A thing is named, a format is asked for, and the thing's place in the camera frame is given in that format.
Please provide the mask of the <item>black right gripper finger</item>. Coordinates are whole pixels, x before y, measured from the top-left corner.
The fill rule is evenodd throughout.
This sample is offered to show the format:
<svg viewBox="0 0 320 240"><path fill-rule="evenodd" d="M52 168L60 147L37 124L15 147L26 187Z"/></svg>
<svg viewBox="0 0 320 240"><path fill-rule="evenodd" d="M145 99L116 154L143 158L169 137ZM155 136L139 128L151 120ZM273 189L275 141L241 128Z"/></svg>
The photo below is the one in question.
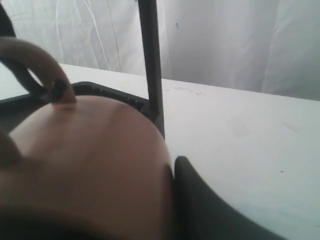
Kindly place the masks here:
<svg viewBox="0 0 320 240"><path fill-rule="evenodd" d="M278 240L220 198L185 156L174 163L178 232L182 240Z"/></svg>

